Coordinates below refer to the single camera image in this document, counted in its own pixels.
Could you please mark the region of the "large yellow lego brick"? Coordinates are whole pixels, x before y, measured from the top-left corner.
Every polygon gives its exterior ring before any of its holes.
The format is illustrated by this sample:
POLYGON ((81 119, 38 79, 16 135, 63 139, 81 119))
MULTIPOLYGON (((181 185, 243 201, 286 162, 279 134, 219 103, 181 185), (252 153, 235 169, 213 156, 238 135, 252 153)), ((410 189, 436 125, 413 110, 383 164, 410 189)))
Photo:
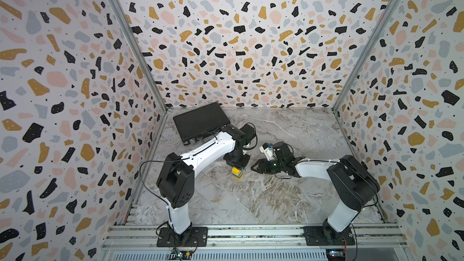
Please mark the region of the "large yellow lego brick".
POLYGON ((239 174, 242 174, 242 171, 236 167, 233 167, 232 168, 232 174, 233 175, 239 175, 239 174))

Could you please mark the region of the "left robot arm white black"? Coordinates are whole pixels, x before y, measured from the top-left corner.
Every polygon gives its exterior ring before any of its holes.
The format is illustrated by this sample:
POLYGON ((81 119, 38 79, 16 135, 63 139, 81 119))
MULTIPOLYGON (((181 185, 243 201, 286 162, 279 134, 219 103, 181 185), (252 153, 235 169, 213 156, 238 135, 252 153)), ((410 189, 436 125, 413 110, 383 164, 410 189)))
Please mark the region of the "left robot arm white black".
POLYGON ((246 168, 248 151, 257 145, 255 125, 246 123, 242 128, 227 125, 202 146, 177 155, 166 157, 157 179, 157 187, 169 214, 169 227, 175 235, 185 235, 192 228, 189 217, 189 201, 195 192, 195 178, 209 165, 222 158, 232 167, 237 179, 246 168))

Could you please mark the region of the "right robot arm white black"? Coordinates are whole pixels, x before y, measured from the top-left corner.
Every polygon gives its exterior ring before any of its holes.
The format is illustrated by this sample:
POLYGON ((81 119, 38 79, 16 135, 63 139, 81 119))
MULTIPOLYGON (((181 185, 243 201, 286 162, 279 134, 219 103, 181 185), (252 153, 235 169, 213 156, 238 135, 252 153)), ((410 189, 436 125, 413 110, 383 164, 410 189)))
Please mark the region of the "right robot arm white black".
POLYGON ((350 225, 369 201, 377 197, 380 185, 355 157, 319 160, 295 157, 293 148, 285 142, 260 147, 265 158, 258 160, 251 170, 266 175, 284 173, 293 178, 318 178, 331 181, 340 199, 335 210, 313 235, 321 242, 336 244, 349 242, 350 225))

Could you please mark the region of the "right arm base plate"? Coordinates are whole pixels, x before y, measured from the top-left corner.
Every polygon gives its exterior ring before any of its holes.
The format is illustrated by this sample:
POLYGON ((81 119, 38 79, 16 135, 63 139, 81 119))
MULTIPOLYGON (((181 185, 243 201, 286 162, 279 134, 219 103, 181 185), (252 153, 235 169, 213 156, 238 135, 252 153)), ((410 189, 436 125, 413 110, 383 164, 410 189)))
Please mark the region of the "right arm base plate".
POLYGON ((303 237, 307 246, 342 246, 355 245, 354 234, 350 228, 336 232, 331 226, 305 226, 303 237))

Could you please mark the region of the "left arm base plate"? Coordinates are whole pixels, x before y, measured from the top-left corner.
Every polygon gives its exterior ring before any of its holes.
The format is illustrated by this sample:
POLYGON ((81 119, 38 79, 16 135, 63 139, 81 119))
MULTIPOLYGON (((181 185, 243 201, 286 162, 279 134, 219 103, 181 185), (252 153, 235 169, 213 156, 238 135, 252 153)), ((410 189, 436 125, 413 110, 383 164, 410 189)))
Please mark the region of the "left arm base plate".
POLYGON ((170 227, 164 227, 158 233, 157 247, 205 247, 208 230, 207 227, 189 227, 178 234, 170 227))

